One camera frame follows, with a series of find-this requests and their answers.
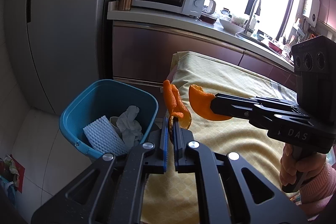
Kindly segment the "pink sleeved right forearm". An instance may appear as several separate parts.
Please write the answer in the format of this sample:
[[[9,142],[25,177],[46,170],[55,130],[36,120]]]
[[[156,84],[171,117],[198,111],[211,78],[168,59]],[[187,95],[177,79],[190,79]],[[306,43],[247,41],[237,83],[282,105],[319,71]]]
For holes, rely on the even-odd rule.
[[[315,219],[327,206],[335,193],[335,169],[327,162],[322,171],[304,182],[299,193],[290,198],[307,215],[308,219]]]

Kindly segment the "right hand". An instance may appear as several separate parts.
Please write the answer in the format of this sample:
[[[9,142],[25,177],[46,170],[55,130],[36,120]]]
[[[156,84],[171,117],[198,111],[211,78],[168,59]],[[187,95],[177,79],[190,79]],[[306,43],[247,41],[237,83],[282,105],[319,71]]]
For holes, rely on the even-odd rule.
[[[293,146],[285,144],[280,160],[281,168],[279,175],[280,181],[284,186],[295,183],[297,172],[306,173],[307,180],[314,178],[322,171],[326,162],[325,154],[316,153],[305,159],[295,160],[292,153]]]

